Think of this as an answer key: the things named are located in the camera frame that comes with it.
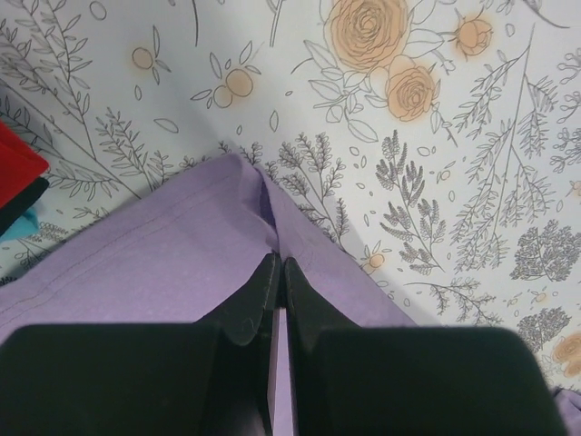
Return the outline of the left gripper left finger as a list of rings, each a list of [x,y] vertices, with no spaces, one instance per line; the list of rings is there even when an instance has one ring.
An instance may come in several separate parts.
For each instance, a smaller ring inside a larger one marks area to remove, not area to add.
[[[281,260],[197,322],[28,325],[1,347],[4,435],[269,435]]]

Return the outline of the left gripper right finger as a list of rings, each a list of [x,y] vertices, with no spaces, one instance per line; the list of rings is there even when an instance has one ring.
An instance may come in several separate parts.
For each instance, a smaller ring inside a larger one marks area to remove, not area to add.
[[[563,435],[532,352],[494,327],[358,326],[284,266],[299,435]]]

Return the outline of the purple t shirt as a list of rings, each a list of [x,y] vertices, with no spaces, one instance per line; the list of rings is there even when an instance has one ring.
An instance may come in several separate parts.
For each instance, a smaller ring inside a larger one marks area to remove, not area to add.
[[[416,325],[290,197],[235,155],[204,163],[75,236],[1,290],[1,347],[37,324],[197,322],[238,291],[263,258],[281,260],[271,346],[273,427],[294,430],[285,263],[358,326]],[[580,432],[580,396],[550,391]]]

